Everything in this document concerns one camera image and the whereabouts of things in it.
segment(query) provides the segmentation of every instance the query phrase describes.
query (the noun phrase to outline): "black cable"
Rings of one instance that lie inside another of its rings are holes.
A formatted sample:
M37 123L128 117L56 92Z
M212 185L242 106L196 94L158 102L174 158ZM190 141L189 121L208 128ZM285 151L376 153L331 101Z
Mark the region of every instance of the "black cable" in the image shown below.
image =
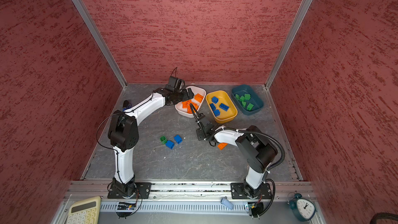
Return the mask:
M153 91L152 91L152 96L149 98L149 100L147 100L146 102L142 103L141 105L137 106L135 109L133 109L133 110L131 110L131 111L129 111L129 112L134 112L134 111L137 110L139 107L141 107L143 104L145 104L145 103L151 101L152 98L153 98Z
M119 179L120 179L120 181L122 182L122 178L120 177L120 174L119 174L119 152L118 152L117 150L113 149L113 148L109 148L109 147L103 146L103 145L100 143L100 141L98 140L98 130L100 129L101 125L102 125L107 119L109 119L110 117L112 117L113 115L118 115L118 114L121 114L121 113L114 113L114 114L112 114L112 115L106 117L106 119L104 119L104 120L100 123L100 125L99 125L98 128L97 128L97 132L96 132L96 140L97 140L97 143L98 143L100 146L102 146L102 147L104 147L104 148L107 148L107 149L110 149L110 150L114 150L114 151L116 152L117 175L119 176Z
M268 209L271 207L271 204L272 204L272 202L273 202L273 200L274 200L274 198L275 198L275 182L274 182L272 179L266 179L266 182L271 182L271 183L272 183L272 197L271 197L271 201L269 201L268 206L267 206L261 213L259 213L259 214L257 215L257 217L262 216L263 214L265 214L265 212L268 211Z
M376 224L377 220L381 220L381 219L389 219L389 220L398 221L398 215L391 214L391 213L377 213L372 217L370 224Z
M108 184L108 186L106 187L106 189L108 190L108 192L109 192L109 186L112 184L113 182L110 182L109 184Z
M140 209L141 205L142 205L142 196L141 196L141 203L140 203L140 206L137 208L136 211L134 211L134 213L137 212L138 209Z
M202 122L200 122L199 119L198 119L198 117L200 116L199 112L196 110L196 108L193 106L192 103L189 104L189 107L191 108L191 112L192 112L193 117L195 117L195 119L196 119L196 123L199 125L199 129L202 131L203 137L206 137L205 130L204 130L205 127L203 126Z
M177 77L177 67L175 67L175 68L173 69L172 74L171 74L170 76L173 75L174 70L176 71L176 77Z

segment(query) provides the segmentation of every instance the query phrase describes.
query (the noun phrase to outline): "orange lego brick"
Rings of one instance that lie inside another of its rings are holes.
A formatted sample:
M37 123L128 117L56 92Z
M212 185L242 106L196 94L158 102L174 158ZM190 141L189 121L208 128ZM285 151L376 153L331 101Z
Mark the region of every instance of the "orange lego brick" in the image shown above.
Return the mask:
M227 143L220 143L219 145L217 145L217 147L222 150L224 149L228 144Z
M202 103L203 96L201 96L200 94L196 94L195 97L194 97L194 99L195 99L197 102Z

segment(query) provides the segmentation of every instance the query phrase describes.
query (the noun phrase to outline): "lego brick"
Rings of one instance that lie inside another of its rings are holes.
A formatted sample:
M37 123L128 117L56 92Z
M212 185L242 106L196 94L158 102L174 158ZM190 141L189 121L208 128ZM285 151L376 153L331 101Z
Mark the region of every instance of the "lego brick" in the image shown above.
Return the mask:
M171 142L170 140L167 140L167 142L166 142L164 145L167 146L167 147L169 147L171 150L172 150L173 147L174 147L174 143Z
M218 98L217 97L212 97L211 98L211 102L213 102L214 104L217 104Z
M216 106L214 106L213 103L210 104L210 108L211 108L212 111L216 110Z
M177 144L180 144L182 142L182 138L179 135L176 135L174 137L174 140L177 142Z
M229 106L227 106L227 105L224 104L224 103L221 103L221 104L220 104L220 108L221 108L222 110L224 110L224 111L228 111Z
M200 94L196 94L195 97L194 97L194 99L195 99L197 102L202 102L203 96L201 96Z
M216 117L221 114L220 110L218 110L218 109L214 110L213 113L214 113L214 116L216 116Z
M248 107L246 108L248 111L251 111L251 109L254 107L252 103L249 103Z
M222 150L222 149L224 149L227 145L228 145L227 143L220 143L220 144L217 145L217 147L218 147L220 150Z

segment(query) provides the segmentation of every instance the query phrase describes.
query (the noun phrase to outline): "clock face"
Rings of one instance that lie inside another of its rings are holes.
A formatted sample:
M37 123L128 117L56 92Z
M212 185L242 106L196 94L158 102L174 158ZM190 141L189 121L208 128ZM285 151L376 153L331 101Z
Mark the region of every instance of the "clock face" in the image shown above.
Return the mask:
M300 212L301 216L307 220L311 219L315 212L314 204L307 199L298 199L297 209Z

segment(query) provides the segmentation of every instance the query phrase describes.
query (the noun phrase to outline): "green lego brick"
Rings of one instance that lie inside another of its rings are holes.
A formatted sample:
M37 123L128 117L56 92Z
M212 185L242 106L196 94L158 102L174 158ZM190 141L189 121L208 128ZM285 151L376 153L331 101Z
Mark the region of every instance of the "green lego brick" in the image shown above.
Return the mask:
M249 103L248 107L246 108L248 111L251 111L251 109L254 107L252 103Z
M167 142L167 138L165 136L161 136L160 141L162 142L162 144L165 144Z

